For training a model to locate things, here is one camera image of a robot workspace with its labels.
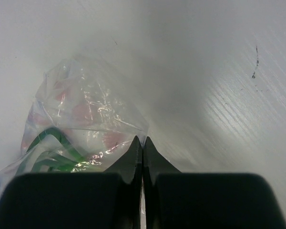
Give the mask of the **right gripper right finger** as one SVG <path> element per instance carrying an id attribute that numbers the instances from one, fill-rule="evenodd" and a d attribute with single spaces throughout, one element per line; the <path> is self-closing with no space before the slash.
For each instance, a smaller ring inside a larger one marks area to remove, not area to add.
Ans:
<path id="1" fill-rule="evenodd" d="M 159 174 L 180 173 L 156 149 L 150 137 L 146 138 L 143 147 L 143 190 L 145 196 L 146 227 L 155 229 L 158 226 L 158 203 L 156 179 Z"/>

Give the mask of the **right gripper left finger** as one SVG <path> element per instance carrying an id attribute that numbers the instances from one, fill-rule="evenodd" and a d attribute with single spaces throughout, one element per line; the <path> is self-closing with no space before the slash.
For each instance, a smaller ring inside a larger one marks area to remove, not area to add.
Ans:
<path id="1" fill-rule="evenodd" d="M 143 149 L 137 136 L 128 150 L 105 173 L 120 176 L 113 215 L 114 229 L 139 229 L 141 227 Z"/>

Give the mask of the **clear zip top bag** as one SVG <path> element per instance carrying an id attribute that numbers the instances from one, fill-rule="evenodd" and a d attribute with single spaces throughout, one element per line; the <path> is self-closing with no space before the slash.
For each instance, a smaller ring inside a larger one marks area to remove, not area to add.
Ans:
<path id="1" fill-rule="evenodd" d="M 73 146 L 88 152 L 106 170 L 119 159 L 137 136 L 144 144 L 148 123 L 135 104 L 124 96 L 124 85 L 109 65 L 84 56 L 61 61 L 45 73 L 24 127 L 20 155 L 0 171 L 0 197 L 24 160 L 27 149 L 43 130 L 63 131 Z M 60 144 L 54 137 L 40 143 L 29 162 Z"/>

